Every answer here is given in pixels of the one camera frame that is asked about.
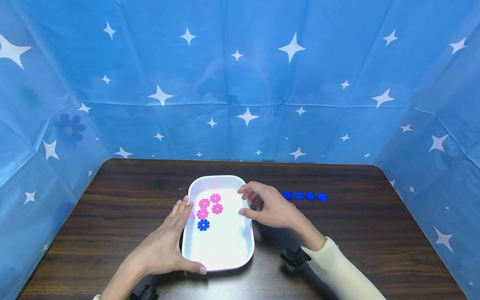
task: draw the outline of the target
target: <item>blue flower piece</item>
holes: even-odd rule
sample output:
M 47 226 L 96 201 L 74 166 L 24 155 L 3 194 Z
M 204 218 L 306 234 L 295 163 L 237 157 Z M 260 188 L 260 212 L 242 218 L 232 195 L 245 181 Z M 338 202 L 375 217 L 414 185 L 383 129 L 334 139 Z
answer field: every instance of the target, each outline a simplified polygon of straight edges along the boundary
M 210 222 L 207 219 L 200 220 L 197 224 L 198 229 L 200 231 L 205 231 L 210 227 Z
M 283 197 L 287 199 L 288 201 L 293 199 L 293 193 L 290 191 L 285 191 L 283 192 Z
M 297 200 L 303 200 L 303 198 L 305 198 L 305 195 L 302 192 L 295 192 L 295 198 Z
M 77 142 L 81 142 L 84 139 L 81 132 L 85 131 L 87 128 L 85 124 L 80 124 L 79 116 L 75 115 L 70 119 L 70 116 L 67 113 L 62 113 L 60 115 L 60 127 L 67 136 L 72 137 Z
M 316 199 L 315 194 L 312 193 L 312 192 L 307 192 L 305 194 L 305 198 L 307 198 L 308 201 L 315 201 L 315 199 Z
M 328 200 L 327 194 L 324 194 L 322 192 L 318 193 L 317 197 L 318 197 L 318 200 L 322 202 L 327 202 Z

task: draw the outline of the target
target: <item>white plastic tray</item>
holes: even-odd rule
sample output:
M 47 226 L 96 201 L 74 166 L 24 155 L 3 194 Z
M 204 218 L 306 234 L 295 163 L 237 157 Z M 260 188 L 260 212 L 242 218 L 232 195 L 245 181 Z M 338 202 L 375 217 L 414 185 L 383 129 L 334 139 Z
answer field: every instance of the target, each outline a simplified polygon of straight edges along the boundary
M 241 208 L 248 207 L 247 201 L 237 193 L 244 184 L 245 181 L 233 175 L 204 176 L 188 189 L 193 208 L 183 232 L 181 253 L 186 259 L 202 263 L 207 272 L 237 269 L 252 258 L 255 247 L 252 221 L 238 214 Z M 220 195 L 218 203 L 210 201 L 213 194 Z M 204 198 L 210 202 L 206 208 L 209 227 L 202 231 L 198 228 L 201 219 L 197 212 Z M 222 205 L 221 213 L 212 212 L 219 208 L 218 205 L 213 208 L 215 204 Z

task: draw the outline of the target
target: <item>blue backdrop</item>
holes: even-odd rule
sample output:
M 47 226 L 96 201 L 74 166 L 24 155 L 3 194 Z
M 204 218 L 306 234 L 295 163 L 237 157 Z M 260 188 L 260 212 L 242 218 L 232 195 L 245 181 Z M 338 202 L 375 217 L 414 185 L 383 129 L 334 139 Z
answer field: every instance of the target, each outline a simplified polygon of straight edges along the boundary
M 379 166 L 480 298 L 474 0 L 0 0 L 0 298 L 111 157 Z

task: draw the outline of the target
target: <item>dark wood tabletop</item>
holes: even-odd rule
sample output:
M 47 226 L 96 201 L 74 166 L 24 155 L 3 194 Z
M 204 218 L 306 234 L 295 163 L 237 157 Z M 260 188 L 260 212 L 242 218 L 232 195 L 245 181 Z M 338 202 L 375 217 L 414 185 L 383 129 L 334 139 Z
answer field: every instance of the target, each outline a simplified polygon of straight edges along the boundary
M 373 166 L 111 159 L 67 219 L 18 299 L 92 299 L 122 260 L 206 175 L 237 175 L 284 190 L 324 192 L 327 202 L 294 200 L 387 299 L 465 299 L 380 169 Z M 296 238 L 254 224 L 255 253 L 244 267 L 205 277 L 148 277 L 161 299 L 335 299 L 302 266 L 279 257 Z

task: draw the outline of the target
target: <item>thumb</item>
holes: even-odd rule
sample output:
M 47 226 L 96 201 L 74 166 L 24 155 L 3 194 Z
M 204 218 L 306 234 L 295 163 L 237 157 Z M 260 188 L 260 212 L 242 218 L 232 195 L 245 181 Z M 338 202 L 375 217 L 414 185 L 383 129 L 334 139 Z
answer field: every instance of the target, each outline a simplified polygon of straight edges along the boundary
M 239 210 L 239 214 L 242 215 L 242 216 L 247 217 L 248 219 L 252 219 L 252 220 L 257 220 L 257 221 L 258 221 L 259 212 L 255 211 L 255 210 L 253 210 L 253 209 L 242 208 L 241 210 Z
M 187 271 L 190 273 L 205 275 L 207 274 L 207 269 L 205 266 L 198 262 L 189 261 L 186 258 L 181 258 L 179 261 L 179 269 L 182 271 Z

